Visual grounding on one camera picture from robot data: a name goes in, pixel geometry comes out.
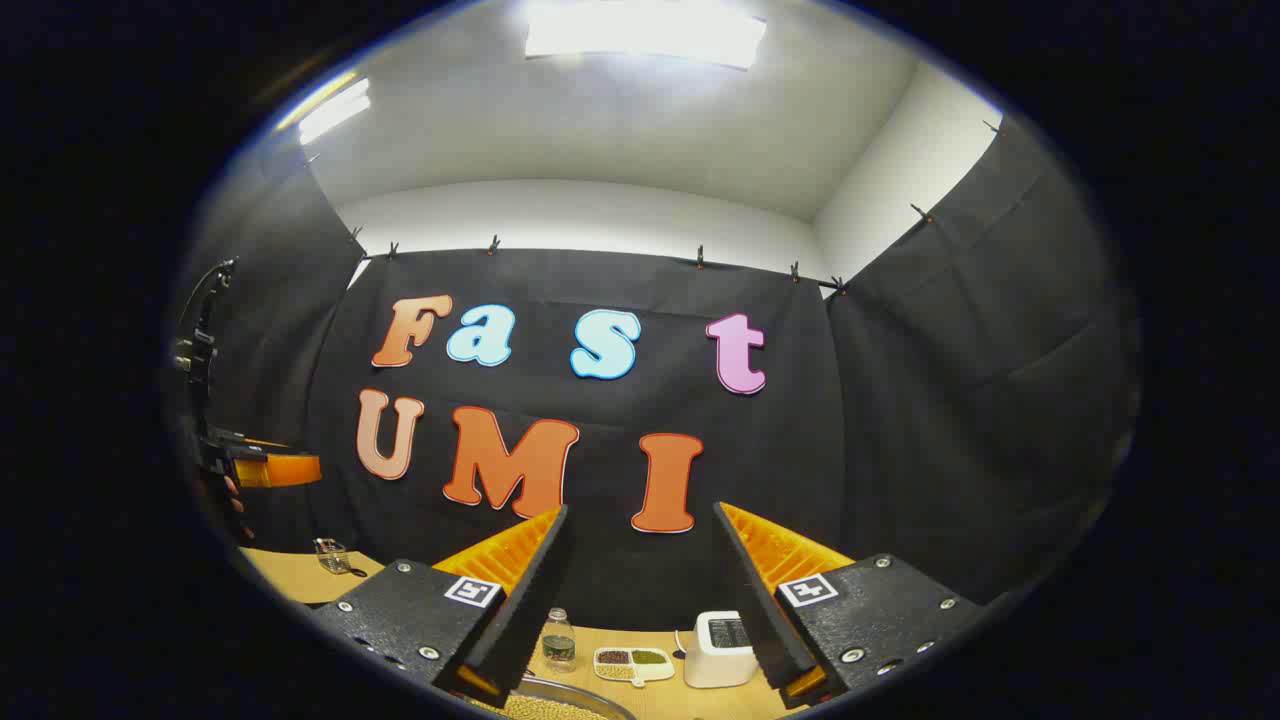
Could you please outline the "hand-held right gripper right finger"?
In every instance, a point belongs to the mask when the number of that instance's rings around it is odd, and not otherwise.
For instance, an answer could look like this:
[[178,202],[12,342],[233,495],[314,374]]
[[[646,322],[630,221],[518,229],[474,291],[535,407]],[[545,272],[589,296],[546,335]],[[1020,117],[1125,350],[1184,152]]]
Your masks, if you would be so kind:
[[786,708],[870,698],[970,638],[986,607],[891,553],[855,560],[719,502],[716,556]]

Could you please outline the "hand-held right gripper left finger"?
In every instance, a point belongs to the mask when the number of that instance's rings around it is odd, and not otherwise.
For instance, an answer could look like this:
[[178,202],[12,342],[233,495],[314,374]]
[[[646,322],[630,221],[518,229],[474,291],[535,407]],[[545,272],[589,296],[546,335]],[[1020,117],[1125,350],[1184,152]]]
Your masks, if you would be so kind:
[[397,560],[314,610],[312,621],[417,691],[502,707],[564,579],[570,527],[562,506],[445,561]]

